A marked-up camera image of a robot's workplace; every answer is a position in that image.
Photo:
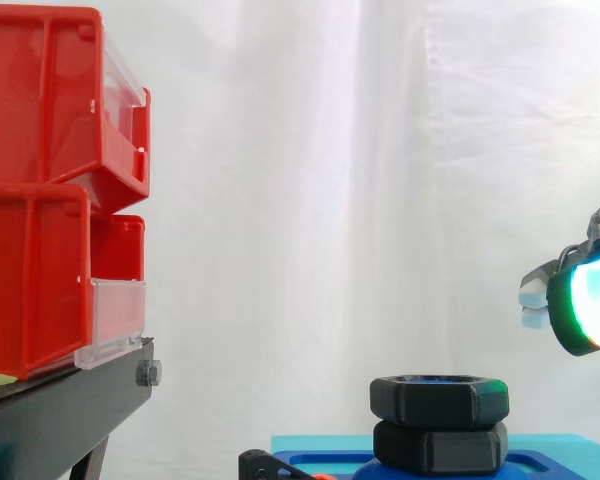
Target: white backdrop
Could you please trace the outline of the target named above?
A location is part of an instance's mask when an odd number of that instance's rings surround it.
[[[516,303],[600,204],[600,1],[79,3],[153,94],[164,377],[105,480],[370,432],[368,383],[408,372],[501,378],[511,431],[600,441],[600,353]]]

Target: glowing light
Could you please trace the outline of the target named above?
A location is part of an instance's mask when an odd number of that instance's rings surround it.
[[[575,269],[571,303],[582,333],[600,347],[600,260]]]

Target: blue tray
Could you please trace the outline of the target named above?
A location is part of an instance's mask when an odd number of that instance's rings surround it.
[[[371,436],[284,436],[273,438],[272,451],[307,473],[329,473],[339,480],[352,479],[357,470],[355,480],[422,478],[373,462],[372,442]],[[600,480],[600,444],[583,437],[510,435],[509,444],[512,450],[498,475],[462,480]]]

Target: red storage bin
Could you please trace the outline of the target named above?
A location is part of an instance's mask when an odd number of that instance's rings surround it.
[[[143,250],[142,219],[92,216],[81,186],[0,185],[0,373],[139,348]]]
[[[0,182],[79,184],[102,213],[143,200],[149,105],[97,10],[0,5]]]

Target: stacked hex nut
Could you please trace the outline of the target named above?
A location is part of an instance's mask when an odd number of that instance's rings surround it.
[[[371,383],[373,432],[384,465],[427,476],[489,475],[508,452],[507,386],[469,376],[405,375]]]

